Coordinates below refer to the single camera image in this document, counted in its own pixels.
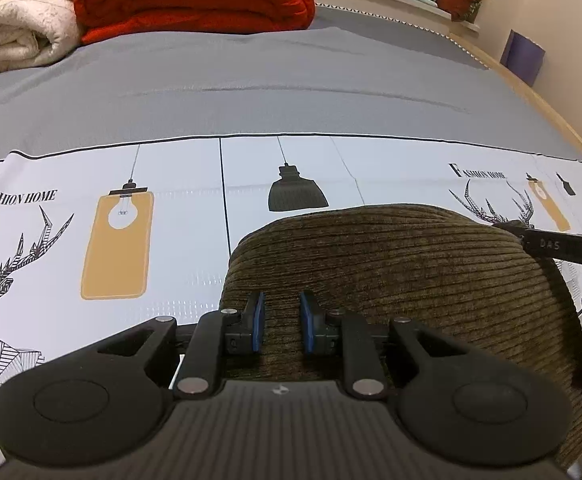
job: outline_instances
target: gray bed sheet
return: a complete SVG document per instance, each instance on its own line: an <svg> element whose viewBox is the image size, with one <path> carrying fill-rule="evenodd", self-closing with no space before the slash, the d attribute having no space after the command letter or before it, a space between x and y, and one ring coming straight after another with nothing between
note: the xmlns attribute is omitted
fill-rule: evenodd
<svg viewBox="0 0 582 480"><path fill-rule="evenodd" d="M0 160L225 134L442 139L582 158L447 38L319 7L310 30L154 32L0 74Z"/></svg>

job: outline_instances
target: brown corduroy cushion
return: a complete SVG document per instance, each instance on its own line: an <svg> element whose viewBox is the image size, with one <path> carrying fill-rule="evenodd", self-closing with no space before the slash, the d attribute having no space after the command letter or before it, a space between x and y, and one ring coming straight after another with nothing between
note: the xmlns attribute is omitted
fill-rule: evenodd
<svg viewBox="0 0 582 480"><path fill-rule="evenodd" d="M303 361L298 293L321 306L362 312L369 322L401 315L551 378L568 394L574 422L558 456L582 454L582 330L551 260L527 256L513 235L423 205L382 205L275 221L233 251L221 308L267 295L260 364L236 378L276 381L333 377Z"/></svg>

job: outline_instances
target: pendant lamp illustration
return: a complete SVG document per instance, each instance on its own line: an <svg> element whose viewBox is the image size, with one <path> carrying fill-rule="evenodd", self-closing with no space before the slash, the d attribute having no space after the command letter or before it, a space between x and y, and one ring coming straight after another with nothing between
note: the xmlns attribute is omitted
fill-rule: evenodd
<svg viewBox="0 0 582 480"><path fill-rule="evenodd" d="M556 175L560 179L560 182L562 182L562 187L564 187L564 190L567 192L567 195L575 196L575 191L574 188L571 187L571 184L569 184L564 178L562 178L560 176L560 173L556 173Z"/></svg>
<svg viewBox="0 0 582 480"><path fill-rule="evenodd" d="M269 211L296 211L298 209L328 207L329 203L315 181L302 178L297 168L287 163L279 137L277 143L280 146L285 164L279 167L281 179L271 185Z"/></svg>
<svg viewBox="0 0 582 480"><path fill-rule="evenodd" d="M529 183L529 187L533 194L540 200L542 207L545 208L552 220L556 222L558 230L568 231L571 228L569 221L565 218L560 209L558 209L558 205L554 202L554 199L551 198L548 192L546 192L545 185L538 179L530 176L529 173L527 173L527 182Z"/></svg>
<svg viewBox="0 0 582 480"><path fill-rule="evenodd" d="M120 189L98 200L82 270L83 300L138 298L146 291L153 193L137 187L133 172Z"/></svg>

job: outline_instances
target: deer antler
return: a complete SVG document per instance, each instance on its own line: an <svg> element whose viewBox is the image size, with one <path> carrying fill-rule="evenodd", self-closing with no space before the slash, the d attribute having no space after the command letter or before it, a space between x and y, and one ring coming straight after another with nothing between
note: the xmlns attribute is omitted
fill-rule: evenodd
<svg viewBox="0 0 582 480"><path fill-rule="evenodd" d="M73 220L73 215L71 215L71 218L69 218L60 228L57 234L51 238L51 228L53 227L53 224L49 220L49 217L46 216L42 206L40 206L40 211L42 212L42 218L44 218L44 229L42 230L39 241L37 244L33 243L29 254L23 258L22 254L24 253L24 233L22 233L20 237L20 243L18 244L18 250L16 251L15 256L13 256L13 259L11 260L9 258L5 264L0 265L0 283L6 279L7 276L14 270L21 269L22 267L36 261L38 258L43 256L53 246L53 244L55 244L57 239L69 226L71 220Z"/></svg>
<svg viewBox="0 0 582 480"><path fill-rule="evenodd" d="M484 208L478 207L476 202L474 202L474 200L469 195L470 182L471 179L467 181L465 187L466 203L461 198L459 198L452 190L449 189L449 192L455 197L456 200L458 200L458 202L460 202L467 210L471 211L471 213L476 215L479 219L484 220L485 222L489 222L490 224L508 222L509 219L507 217L499 215L495 212L494 208L492 207L488 200L485 200L485 202L487 203L487 207L489 208L491 215L489 215L487 211L484 210ZM522 205L520 205L515 199L513 199L514 204L518 206L518 209L520 210L520 220L524 223L524 225L530 226L529 221L533 215L533 203L529 198L529 193L525 191L525 194L523 195L521 192L519 192L517 189L511 186L509 182L507 182L507 185L511 187L511 189L513 189L522 200Z"/></svg>
<svg viewBox="0 0 582 480"><path fill-rule="evenodd" d="M489 222L490 224L495 224L498 222L508 221L504 216L500 216L499 214L497 214L494 211L494 208L492 207L492 205L489 203L488 200L485 200L485 202L487 203L487 207L489 208L489 211L491 212L491 214L493 216L489 216L487 214L487 211L485 211L482 207L478 207L476 202L474 202L474 200L469 195L469 183L470 182L471 182L471 179L469 179L466 182L466 187L465 187L465 198L466 198L467 203L465 203L460 197L458 197L458 195L456 195L452 190L449 189L449 192L456 198L456 200L458 200L458 202L460 202L463 206L465 206L466 209L471 211L479 219L484 220L485 222Z"/></svg>
<svg viewBox="0 0 582 480"><path fill-rule="evenodd" d="M520 210L520 216L519 216L520 221L523 222L523 224L526 226L533 227L529 223L529 221L531 220L531 217L533 216L533 203L531 202L531 198L529 197L529 193L527 193L527 191L525 190L525 196L523 196L521 192L519 192L516 188L511 186L509 181L507 181L507 186L511 187L511 189L514 190L516 195L518 195L520 197L520 200L522 200L522 206L521 206L516 201L515 198L513 199L513 203L516 206L518 206L518 209Z"/></svg>

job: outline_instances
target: bed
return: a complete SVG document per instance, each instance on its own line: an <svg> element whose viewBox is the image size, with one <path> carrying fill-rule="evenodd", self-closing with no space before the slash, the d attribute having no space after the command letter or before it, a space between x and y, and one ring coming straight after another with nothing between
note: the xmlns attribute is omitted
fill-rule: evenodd
<svg viewBox="0 0 582 480"><path fill-rule="evenodd" d="M133 34L0 74L0 383L150 317L196 322L242 237L316 207L582 233L581 139L461 43L319 6L309 30ZM272 206L285 165L325 204ZM561 272L580 309L582 269Z"/></svg>

